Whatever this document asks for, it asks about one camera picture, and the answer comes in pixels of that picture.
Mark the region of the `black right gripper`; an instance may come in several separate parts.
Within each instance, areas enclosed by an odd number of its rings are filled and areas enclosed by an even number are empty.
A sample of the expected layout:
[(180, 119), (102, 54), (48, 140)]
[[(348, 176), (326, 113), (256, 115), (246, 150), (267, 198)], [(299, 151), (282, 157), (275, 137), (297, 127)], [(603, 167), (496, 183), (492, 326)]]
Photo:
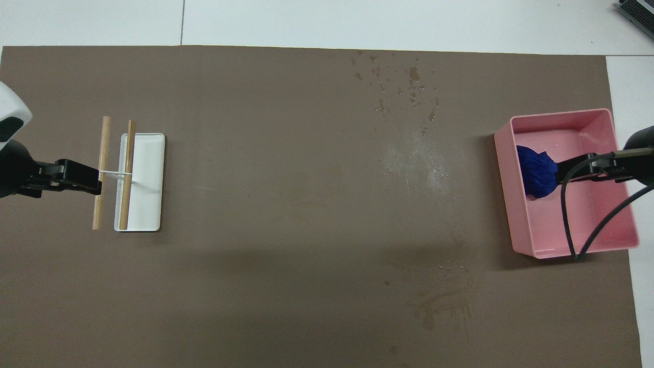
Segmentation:
[(558, 162), (556, 181), (562, 185), (565, 177), (574, 172), (569, 182), (624, 182), (635, 179), (644, 186), (649, 186), (653, 182), (653, 126), (633, 133), (624, 145), (625, 150), (645, 148), (651, 149), (651, 153), (628, 158), (626, 169), (617, 166), (614, 156), (609, 154), (586, 153)]

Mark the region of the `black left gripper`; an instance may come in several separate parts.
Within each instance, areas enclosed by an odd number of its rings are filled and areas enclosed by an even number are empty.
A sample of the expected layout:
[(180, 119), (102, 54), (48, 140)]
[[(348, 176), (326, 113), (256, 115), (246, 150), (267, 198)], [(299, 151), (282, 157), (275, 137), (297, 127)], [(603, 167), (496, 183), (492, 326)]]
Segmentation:
[[(28, 181), (34, 174), (37, 174), (36, 181)], [(45, 191), (76, 191), (99, 196), (101, 181), (97, 169), (74, 160), (40, 163), (39, 168), (28, 149), (11, 140), (1, 151), (1, 198), (16, 194), (21, 186), (23, 195), (30, 198), (42, 198)]]

